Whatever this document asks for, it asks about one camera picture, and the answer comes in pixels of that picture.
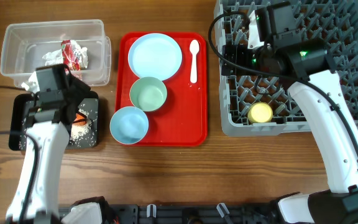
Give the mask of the orange carrot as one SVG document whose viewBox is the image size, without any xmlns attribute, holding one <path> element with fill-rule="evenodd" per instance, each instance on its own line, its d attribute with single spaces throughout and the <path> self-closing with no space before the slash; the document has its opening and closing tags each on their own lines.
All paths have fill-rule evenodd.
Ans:
<svg viewBox="0 0 358 224">
<path fill-rule="evenodd" d="M 88 118 L 87 118 L 86 115 L 78 112 L 76 114 L 76 118 L 75 118 L 75 120 L 73 122 L 73 125 L 75 125 L 75 126 L 84 126 L 87 123 L 87 120 L 88 120 Z"/>
</svg>

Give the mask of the red strawberry snack wrapper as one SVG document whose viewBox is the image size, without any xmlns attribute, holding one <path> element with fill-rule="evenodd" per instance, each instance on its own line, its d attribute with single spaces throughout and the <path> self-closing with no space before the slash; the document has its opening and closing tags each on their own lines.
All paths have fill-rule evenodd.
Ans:
<svg viewBox="0 0 358 224">
<path fill-rule="evenodd" d="M 88 48 L 81 47 L 75 40 L 64 40 L 61 43 L 63 63 L 70 71 L 80 71 L 88 68 Z"/>
</svg>

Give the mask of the white tissue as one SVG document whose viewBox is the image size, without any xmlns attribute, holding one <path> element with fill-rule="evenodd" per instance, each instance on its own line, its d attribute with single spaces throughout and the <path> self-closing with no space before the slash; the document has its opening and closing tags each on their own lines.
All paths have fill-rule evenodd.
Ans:
<svg viewBox="0 0 358 224">
<path fill-rule="evenodd" d="M 45 66 L 56 65 L 63 63 L 63 55 L 61 50 L 46 53 L 42 59 L 45 61 Z"/>
</svg>

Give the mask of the yellow plastic cup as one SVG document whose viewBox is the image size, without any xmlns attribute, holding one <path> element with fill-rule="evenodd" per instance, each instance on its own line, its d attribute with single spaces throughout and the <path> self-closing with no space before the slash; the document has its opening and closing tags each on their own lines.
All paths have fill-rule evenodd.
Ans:
<svg viewBox="0 0 358 224">
<path fill-rule="evenodd" d="M 273 118 L 273 110 L 267 103 L 254 103 L 248 111 L 247 118 L 251 123 L 268 123 Z"/>
</svg>

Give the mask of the light blue bowl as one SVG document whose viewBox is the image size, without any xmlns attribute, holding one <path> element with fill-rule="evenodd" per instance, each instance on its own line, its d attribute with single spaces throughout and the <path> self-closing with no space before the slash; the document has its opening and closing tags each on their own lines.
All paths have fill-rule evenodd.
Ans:
<svg viewBox="0 0 358 224">
<path fill-rule="evenodd" d="M 117 142 L 131 145 L 140 142 L 146 136 L 149 119 L 141 109 L 126 106 L 113 114 L 109 128 Z"/>
</svg>

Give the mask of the green bowl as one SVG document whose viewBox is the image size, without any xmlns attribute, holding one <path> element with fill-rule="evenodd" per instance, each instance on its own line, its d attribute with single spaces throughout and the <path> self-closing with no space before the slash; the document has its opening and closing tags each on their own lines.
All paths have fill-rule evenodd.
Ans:
<svg viewBox="0 0 358 224">
<path fill-rule="evenodd" d="M 157 78 L 140 78 L 131 86 L 129 97 L 131 103 L 142 111 L 156 111 L 167 99 L 167 87 Z"/>
</svg>

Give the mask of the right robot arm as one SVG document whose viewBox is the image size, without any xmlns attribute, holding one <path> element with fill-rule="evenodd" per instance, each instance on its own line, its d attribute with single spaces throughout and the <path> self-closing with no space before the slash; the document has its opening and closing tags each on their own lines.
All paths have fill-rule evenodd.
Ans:
<svg viewBox="0 0 358 224">
<path fill-rule="evenodd" d="M 218 1 L 208 32 L 219 57 L 228 136 L 309 131 L 329 188 L 248 205 L 267 223 L 358 223 L 358 1 Z"/>
</svg>

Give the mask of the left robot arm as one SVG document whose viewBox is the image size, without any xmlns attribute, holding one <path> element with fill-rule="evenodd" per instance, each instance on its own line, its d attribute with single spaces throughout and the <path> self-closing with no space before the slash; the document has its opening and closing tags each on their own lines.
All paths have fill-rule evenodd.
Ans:
<svg viewBox="0 0 358 224">
<path fill-rule="evenodd" d="M 26 150 L 16 193 L 6 212 L 8 223 L 32 223 L 38 214 L 58 216 L 63 154 L 79 105 L 91 88 L 61 63 L 35 70 L 38 87 L 25 121 Z"/>
</svg>

